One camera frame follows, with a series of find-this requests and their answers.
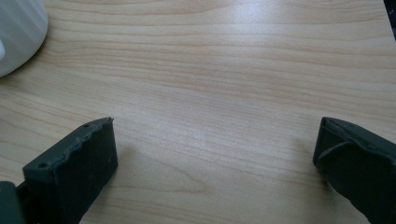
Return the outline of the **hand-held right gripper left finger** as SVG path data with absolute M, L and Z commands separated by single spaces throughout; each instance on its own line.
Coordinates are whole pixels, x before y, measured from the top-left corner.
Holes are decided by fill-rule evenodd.
M 39 224 L 78 224 L 118 167 L 113 119 L 85 123 L 22 170 Z

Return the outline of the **white ribbed cup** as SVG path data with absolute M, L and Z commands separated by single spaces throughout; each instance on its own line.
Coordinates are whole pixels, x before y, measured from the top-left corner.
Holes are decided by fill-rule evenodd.
M 35 55 L 48 28 L 49 17 L 42 0 L 0 0 L 0 77 Z

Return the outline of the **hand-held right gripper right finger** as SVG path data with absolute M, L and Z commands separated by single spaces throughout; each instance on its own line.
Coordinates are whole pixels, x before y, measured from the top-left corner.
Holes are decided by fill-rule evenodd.
M 324 117 L 313 163 L 371 224 L 396 224 L 396 144 L 356 124 Z

